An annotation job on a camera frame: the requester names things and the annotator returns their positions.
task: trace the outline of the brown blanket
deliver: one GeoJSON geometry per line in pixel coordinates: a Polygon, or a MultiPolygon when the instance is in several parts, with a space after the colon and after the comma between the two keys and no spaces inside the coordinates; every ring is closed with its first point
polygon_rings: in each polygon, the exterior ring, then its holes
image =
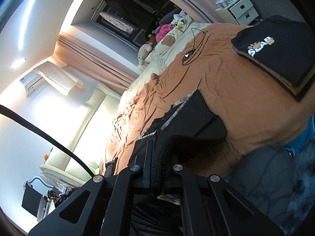
{"type": "MultiPolygon", "coordinates": [[[[315,85],[300,103],[269,75],[232,50],[231,39],[247,26],[214,23],[198,58],[182,66],[182,57],[193,47],[187,44],[174,62],[151,80],[113,121],[104,162],[119,158],[116,173],[128,164],[134,140],[153,119],[162,117],[177,100],[198,88],[208,107],[223,120],[227,137],[222,146],[204,150],[187,164],[195,173],[226,175],[244,155],[271,142],[286,144],[306,127],[315,113],[315,85]]],[[[198,34],[196,44],[202,40],[198,34]]]]}

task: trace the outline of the window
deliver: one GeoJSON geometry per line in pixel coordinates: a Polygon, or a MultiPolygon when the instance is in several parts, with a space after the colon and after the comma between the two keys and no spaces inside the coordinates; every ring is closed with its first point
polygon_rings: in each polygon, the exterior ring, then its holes
{"type": "Polygon", "coordinates": [[[141,47],[159,21],[174,9],[169,0],[103,0],[92,22],[141,47]]]}

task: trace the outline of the pink plush toy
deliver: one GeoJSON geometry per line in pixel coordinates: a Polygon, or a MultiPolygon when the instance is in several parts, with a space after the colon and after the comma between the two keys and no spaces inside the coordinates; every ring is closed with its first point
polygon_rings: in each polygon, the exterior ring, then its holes
{"type": "Polygon", "coordinates": [[[168,32],[171,31],[172,29],[173,26],[171,24],[163,25],[156,36],[157,42],[160,42],[164,38],[164,36],[166,36],[168,32]]]}

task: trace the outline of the triangular cutout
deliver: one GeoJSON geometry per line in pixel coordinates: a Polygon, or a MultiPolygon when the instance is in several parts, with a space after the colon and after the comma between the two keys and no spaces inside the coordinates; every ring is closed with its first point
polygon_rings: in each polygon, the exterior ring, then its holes
{"type": "Polygon", "coordinates": [[[230,191],[223,190],[222,194],[236,223],[242,223],[243,221],[254,215],[230,191]]]}
{"type": "Polygon", "coordinates": [[[84,191],[71,202],[63,211],[60,212],[59,217],[67,220],[72,224],[76,224],[79,221],[79,218],[82,214],[82,211],[85,207],[86,202],[90,196],[89,191],[84,191]]]}

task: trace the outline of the drawer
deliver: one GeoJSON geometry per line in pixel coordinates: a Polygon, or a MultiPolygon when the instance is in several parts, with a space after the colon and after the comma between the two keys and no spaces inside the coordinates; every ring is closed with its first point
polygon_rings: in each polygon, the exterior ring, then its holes
{"type": "Polygon", "coordinates": [[[257,11],[255,10],[254,7],[251,7],[248,11],[246,11],[242,16],[240,16],[236,20],[240,25],[248,25],[257,17],[258,17],[257,11]]]}
{"type": "Polygon", "coordinates": [[[253,4],[251,3],[250,0],[240,0],[234,6],[232,6],[229,10],[232,12],[235,18],[239,18],[251,7],[253,7],[253,4]]]}

